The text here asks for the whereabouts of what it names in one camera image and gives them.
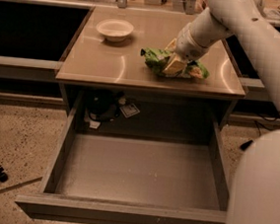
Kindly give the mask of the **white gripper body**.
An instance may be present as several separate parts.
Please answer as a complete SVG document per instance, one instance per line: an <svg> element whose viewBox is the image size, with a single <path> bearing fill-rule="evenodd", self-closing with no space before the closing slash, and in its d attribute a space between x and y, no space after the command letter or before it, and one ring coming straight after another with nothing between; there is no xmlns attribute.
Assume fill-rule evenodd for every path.
<svg viewBox="0 0 280 224"><path fill-rule="evenodd" d="M210 48L210 35L206 29L189 23L176 37L175 53L184 60L197 60Z"/></svg>

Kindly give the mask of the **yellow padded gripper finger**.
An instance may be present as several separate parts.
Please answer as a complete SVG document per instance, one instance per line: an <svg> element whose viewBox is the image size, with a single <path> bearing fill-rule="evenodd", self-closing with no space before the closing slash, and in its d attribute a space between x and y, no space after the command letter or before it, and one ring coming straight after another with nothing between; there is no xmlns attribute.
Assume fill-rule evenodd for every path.
<svg viewBox="0 0 280 224"><path fill-rule="evenodd" d="M169 58L167 66L163 69L163 73L166 75L175 75L177 72L182 71L186 65L187 61L185 59L173 53Z"/></svg>
<svg viewBox="0 0 280 224"><path fill-rule="evenodd" d="M176 38L172 39L171 42L166 46L167 51L173 51L176 47Z"/></svg>

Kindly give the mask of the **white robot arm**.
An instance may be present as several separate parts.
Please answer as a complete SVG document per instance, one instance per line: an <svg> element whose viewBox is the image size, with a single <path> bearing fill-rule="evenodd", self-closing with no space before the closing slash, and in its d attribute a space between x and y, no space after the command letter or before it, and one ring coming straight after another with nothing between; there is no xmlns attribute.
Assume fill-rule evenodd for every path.
<svg viewBox="0 0 280 224"><path fill-rule="evenodd" d="M206 0L207 7L175 39L166 67L176 73L217 40L235 35L257 78L243 78L247 97L273 104L280 115L280 33L262 16L262 0ZM231 183L226 224L280 224L280 129L243 153Z"/></svg>

